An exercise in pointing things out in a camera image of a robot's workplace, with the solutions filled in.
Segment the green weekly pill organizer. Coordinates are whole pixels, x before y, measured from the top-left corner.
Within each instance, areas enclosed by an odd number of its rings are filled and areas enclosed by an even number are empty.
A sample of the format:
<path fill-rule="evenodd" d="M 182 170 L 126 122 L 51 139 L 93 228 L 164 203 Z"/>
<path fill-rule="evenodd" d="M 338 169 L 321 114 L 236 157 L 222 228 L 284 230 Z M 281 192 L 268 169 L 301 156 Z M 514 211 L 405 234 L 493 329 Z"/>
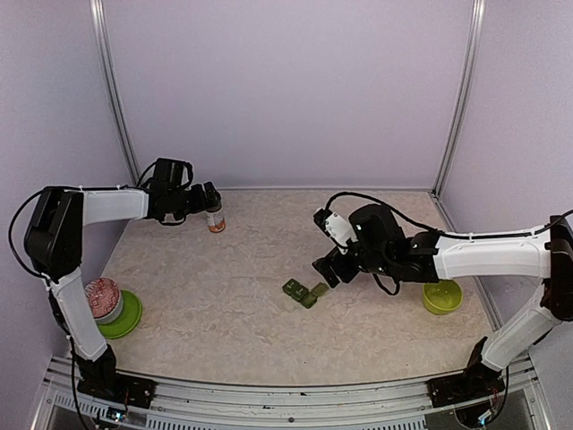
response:
<path fill-rule="evenodd" d="M 282 286 L 282 290 L 302 307 L 310 309 L 318 302 L 320 297 L 323 297 L 329 291 L 329 286 L 319 282 L 314 287 L 307 288 L 297 280 L 290 279 Z"/>

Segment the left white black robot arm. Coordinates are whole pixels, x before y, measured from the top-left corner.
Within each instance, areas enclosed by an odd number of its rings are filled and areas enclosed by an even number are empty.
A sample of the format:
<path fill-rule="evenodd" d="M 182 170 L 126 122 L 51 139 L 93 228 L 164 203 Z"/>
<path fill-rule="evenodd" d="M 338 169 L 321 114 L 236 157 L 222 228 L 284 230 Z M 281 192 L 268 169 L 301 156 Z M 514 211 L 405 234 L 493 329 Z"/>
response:
<path fill-rule="evenodd" d="M 41 280 L 56 323 L 70 342 L 81 378 L 109 399 L 119 397 L 125 379 L 116 370 L 115 352 L 96 323 L 85 294 L 83 264 L 88 230 L 150 220 L 175 228 L 196 214 L 215 212 L 222 196 L 210 181 L 194 177 L 191 162 L 158 158 L 133 185 L 47 185 L 28 197 L 13 214 L 8 245 L 15 247 L 16 221 L 30 216 L 17 263 Z"/>

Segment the orange pill bottle grey cap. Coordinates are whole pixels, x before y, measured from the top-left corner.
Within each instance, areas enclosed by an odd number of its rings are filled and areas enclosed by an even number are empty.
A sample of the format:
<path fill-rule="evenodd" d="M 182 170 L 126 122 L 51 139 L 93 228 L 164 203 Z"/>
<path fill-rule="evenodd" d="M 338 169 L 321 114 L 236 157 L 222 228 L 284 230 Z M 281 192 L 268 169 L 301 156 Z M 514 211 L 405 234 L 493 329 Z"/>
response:
<path fill-rule="evenodd" d="M 207 225 L 211 233 L 220 233 L 226 228 L 225 215 L 222 207 L 222 199 L 217 191 L 216 191 L 216 199 L 220 199 L 220 212 L 215 214 L 208 214 L 206 212 Z"/>

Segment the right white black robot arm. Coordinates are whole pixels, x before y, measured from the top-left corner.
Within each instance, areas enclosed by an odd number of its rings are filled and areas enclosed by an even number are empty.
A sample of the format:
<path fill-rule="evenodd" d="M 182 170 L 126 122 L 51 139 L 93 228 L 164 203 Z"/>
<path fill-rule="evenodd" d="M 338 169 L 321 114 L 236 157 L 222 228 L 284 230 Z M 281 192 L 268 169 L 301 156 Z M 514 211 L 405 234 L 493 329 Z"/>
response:
<path fill-rule="evenodd" d="M 367 196 L 348 218 L 328 205 L 314 224 L 334 244 L 313 268 L 334 288 L 358 273 L 395 285 L 438 283 L 464 277 L 524 276 L 541 281 L 526 304 L 493 335 L 478 342 L 458 390 L 479 396 L 501 371 L 554 327 L 572 319 L 571 212 L 541 226 L 510 232 L 459 234 L 410 219 L 388 203 Z"/>

